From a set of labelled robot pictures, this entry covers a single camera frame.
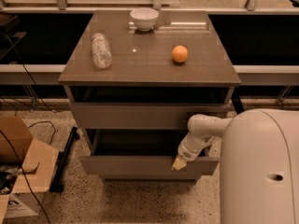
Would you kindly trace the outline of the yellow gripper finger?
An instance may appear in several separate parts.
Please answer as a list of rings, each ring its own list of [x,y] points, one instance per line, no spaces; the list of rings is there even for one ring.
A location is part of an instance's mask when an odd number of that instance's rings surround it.
[[[176,171],[179,171],[183,168],[185,168],[187,165],[187,161],[184,160],[182,157],[180,156],[176,156],[174,161],[173,161],[173,164],[172,164],[172,169],[173,170],[176,170]]]

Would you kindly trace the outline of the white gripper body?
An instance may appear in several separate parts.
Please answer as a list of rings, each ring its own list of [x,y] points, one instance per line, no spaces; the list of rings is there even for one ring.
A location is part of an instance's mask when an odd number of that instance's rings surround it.
[[[204,148],[211,145],[214,139],[214,136],[194,136],[188,133],[178,146],[178,157],[184,161],[194,161]]]

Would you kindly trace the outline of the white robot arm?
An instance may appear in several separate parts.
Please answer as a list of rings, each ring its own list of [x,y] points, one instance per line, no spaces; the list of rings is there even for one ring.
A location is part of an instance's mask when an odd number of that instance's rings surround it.
[[[251,109],[232,119],[189,118],[172,168],[221,139],[221,224],[299,224],[299,112]]]

